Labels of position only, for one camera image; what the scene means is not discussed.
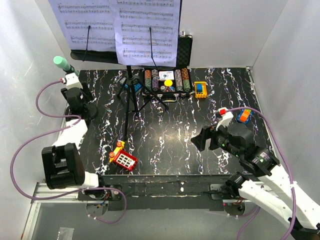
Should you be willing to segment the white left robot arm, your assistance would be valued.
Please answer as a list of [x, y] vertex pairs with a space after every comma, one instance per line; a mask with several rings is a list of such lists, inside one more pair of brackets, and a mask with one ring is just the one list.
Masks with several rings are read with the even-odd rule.
[[89, 188], [89, 194], [101, 200], [107, 193], [102, 177], [85, 171], [79, 153], [82, 138], [98, 111], [91, 109], [81, 88], [63, 88], [61, 93], [68, 104], [64, 112], [66, 129], [52, 146], [44, 147], [41, 152], [47, 186], [49, 189]]

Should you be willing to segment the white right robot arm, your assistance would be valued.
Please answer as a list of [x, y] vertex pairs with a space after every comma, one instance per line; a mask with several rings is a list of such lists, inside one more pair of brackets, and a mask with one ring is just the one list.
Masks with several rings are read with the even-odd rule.
[[227, 195], [232, 199], [248, 199], [280, 220], [285, 226], [293, 222], [298, 231], [320, 229], [320, 206], [296, 183], [275, 155], [256, 145], [253, 133], [243, 123], [230, 126], [206, 126], [191, 138], [199, 151], [210, 140], [210, 150], [218, 148], [238, 158], [244, 170], [273, 190], [274, 194], [258, 187], [240, 172], [234, 173], [225, 183]]

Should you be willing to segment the mint green toy microphone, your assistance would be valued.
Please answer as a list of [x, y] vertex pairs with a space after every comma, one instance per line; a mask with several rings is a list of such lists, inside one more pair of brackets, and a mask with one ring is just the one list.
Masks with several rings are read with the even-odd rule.
[[53, 62], [58, 68], [62, 69], [66, 73], [68, 73], [68, 72], [74, 73], [75, 72], [74, 67], [72, 65], [70, 65], [69, 62], [61, 56], [55, 56], [53, 58]]

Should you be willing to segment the black microphone desk stand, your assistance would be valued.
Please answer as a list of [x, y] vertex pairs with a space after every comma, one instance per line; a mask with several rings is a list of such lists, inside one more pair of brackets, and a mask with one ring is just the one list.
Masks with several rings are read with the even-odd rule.
[[87, 123], [94, 120], [98, 115], [97, 107], [92, 103], [94, 100], [87, 84], [79, 79], [79, 72], [70, 66], [65, 71], [65, 88], [61, 93], [67, 101], [68, 107], [65, 111], [67, 115], [79, 115]]

